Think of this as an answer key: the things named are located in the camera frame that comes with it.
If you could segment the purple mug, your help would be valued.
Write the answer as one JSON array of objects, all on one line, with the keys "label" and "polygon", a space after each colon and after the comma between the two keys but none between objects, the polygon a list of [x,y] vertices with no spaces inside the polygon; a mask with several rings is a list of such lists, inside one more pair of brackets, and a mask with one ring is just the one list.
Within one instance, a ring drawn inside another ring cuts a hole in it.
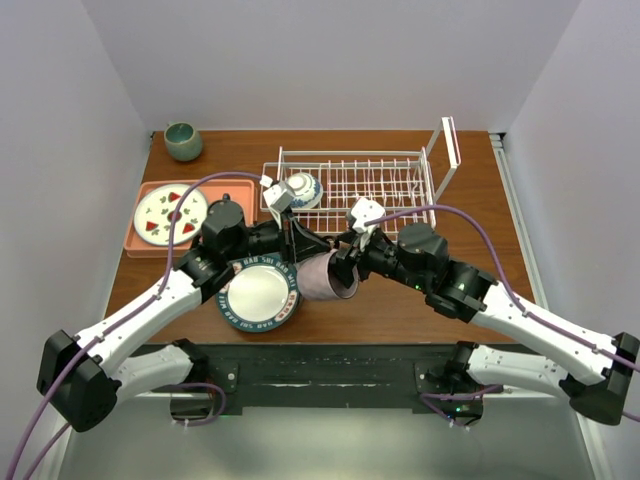
[{"label": "purple mug", "polygon": [[347,300],[355,296],[359,285],[357,273],[354,273],[354,283],[345,287],[329,270],[330,261],[336,253],[336,250],[331,250],[295,265],[298,290],[305,300]]}]

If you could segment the blue floral ceramic bowl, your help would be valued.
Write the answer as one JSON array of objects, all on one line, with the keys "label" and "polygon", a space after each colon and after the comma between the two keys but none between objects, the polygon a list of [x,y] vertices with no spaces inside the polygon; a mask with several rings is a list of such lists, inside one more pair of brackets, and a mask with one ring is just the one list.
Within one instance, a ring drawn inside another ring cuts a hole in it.
[{"label": "blue floral ceramic bowl", "polygon": [[312,209],[320,204],[324,194],[321,182],[306,172],[298,172],[289,176],[285,183],[293,194],[292,209]]}]

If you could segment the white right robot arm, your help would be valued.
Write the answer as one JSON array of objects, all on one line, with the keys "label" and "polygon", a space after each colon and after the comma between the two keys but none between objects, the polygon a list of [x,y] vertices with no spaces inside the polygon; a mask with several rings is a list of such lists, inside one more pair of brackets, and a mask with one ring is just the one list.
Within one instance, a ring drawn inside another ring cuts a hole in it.
[{"label": "white right robot arm", "polygon": [[530,349],[503,352],[461,346],[445,368],[459,393],[477,384],[508,385],[564,398],[595,422],[615,426],[625,418],[626,397],[639,352],[636,337],[610,336],[571,323],[515,294],[504,281],[453,259],[447,241],[425,223],[404,227],[390,240],[377,227],[338,235],[333,273],[345,280],[355,267],[421,292],[436,313],[506,335]]}]

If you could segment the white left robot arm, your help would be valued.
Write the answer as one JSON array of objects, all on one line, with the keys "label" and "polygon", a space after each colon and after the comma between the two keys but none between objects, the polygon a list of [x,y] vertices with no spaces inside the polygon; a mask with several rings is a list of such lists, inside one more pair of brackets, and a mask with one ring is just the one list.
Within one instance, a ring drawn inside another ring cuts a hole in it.
[{"label": "white left robot arm", "polygon": [[218,200],[208,208],[191,248],[158,284],[112,316],[71,336],[60,330],[45,342],[36,387],[78,432],[114,409],[124,384],[118,367],[143,343],[181,315],[217,294],[235,272],[233,262],[279,254],[295,264],[330,251],[333,243],[303,226],[286,209],[254,226],[239,204]]}]

